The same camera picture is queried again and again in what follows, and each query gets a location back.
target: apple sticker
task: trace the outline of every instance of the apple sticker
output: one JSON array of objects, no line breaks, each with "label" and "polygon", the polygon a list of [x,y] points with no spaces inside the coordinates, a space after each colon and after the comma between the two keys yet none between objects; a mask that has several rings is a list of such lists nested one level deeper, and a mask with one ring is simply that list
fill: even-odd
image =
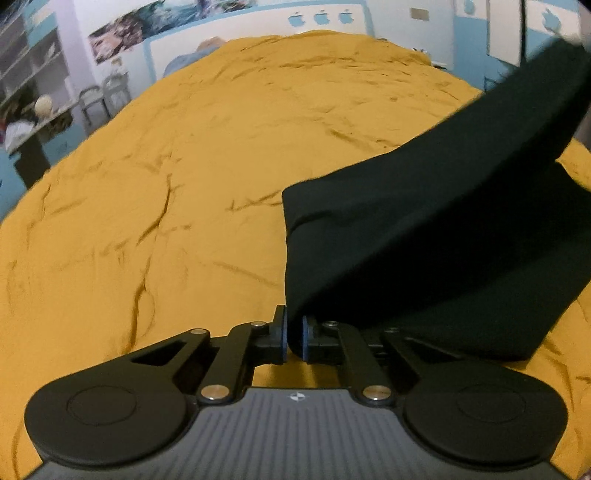
[{"label": "apple sticker", "polygon": [[351,15],[351,12],[345,10],[344,12],[340,13],[339,21],[344,24],[353,23],[353,16]]},{"label": "apple sticker", "polygon": [[320,10],[319,14],[314,15],[314,21],[318,25],[328,25],[330,23],[329,16],[324,13],[324,10]]},{"label": "apple sticker", "polygon": [[544,17],[544,28],[552,33],[557,34],[560,31],[560,27],[562,26],[560,19],[548,8],[542,14],[542,16]]},{"label": "apple sticker", "polygon": [[292,15],[291,17],[288,18],[289,23],[292,27],[301,27],[302,25],[304,25],[306,22],[304,22],[302,20],[304,16],[300,15],[299,12],[296,12],[295,15]]},{"label": "apple sticker", "polygon": [[466,15],[474,15],[476,13],[476,5],[473,0],[464,0],[464,12]]}]

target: poster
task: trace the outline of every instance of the poster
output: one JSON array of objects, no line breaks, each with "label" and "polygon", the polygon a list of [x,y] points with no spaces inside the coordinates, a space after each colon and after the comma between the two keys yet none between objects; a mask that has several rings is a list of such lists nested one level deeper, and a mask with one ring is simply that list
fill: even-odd
[{"label": "poster", "polygon": [[92,32],[92,53],[100,64],[172,28],[255,5],[256,0],[158,0]]}]

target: chair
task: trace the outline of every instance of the chair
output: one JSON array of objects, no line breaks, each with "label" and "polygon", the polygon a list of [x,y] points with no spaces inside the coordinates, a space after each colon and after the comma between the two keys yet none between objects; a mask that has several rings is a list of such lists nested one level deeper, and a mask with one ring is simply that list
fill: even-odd
[{"label": "chair", "polygon": [[123,94],[124,97],[123,106],[133,100],[128,88],[128,75],[114,73],[105,78],[103,81],[103,95],[105,96],[105,102],[109,106],[111,112],[117,112],[120,110],[117,108],[117,104],[120,103],[119,99],[121,98],[121,94]]},{"label": "chair", "polygon": [[103,94],[102,89],[98,85],[93,85],[92,87],[88,87],[80,92],[79,95],[79,105],[82,108],[82,112],[88,121],[88,124],[92,126],[92,120],[90,120],[90,116],[88,115],[88,109],[97,103],[101,103],[107,117],[109,120],[111,119],[111,112],[107,108],[107,104],[105,102],[105,96]]}]

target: bed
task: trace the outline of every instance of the bed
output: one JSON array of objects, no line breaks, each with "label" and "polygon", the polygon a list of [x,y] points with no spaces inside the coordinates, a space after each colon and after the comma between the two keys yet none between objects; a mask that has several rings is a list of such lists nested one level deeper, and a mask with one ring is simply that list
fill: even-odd
[{"label": "bed", "polygon": [[[157,82],[52,168],[0,226],[0,478],[39,463],[42,385],[194,327],[225,335],[283,303],[281,192],[399,147],[480,91],[365,35],[244,38]],[[591,154],[559,162],[591,189]],[[528,362],[569,409],[553,463],[591,466],[591,286]],[[255,385],[333,385],[297,359]]]}]

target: gray ribbed surface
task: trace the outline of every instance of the gray ribbed surface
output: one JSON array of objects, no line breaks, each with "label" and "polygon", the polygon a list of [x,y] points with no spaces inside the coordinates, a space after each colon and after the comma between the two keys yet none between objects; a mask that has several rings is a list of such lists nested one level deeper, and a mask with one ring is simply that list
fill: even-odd
[{"label": "gray ribbed surface", "polygon": [[48,463],[30,480],[565,480],[549,464],[521,472],[460,469],[431,456],[394,413],[355,403],[346,390],[251,388],[238,403],[204,409],[166,452],[118,470]]}]

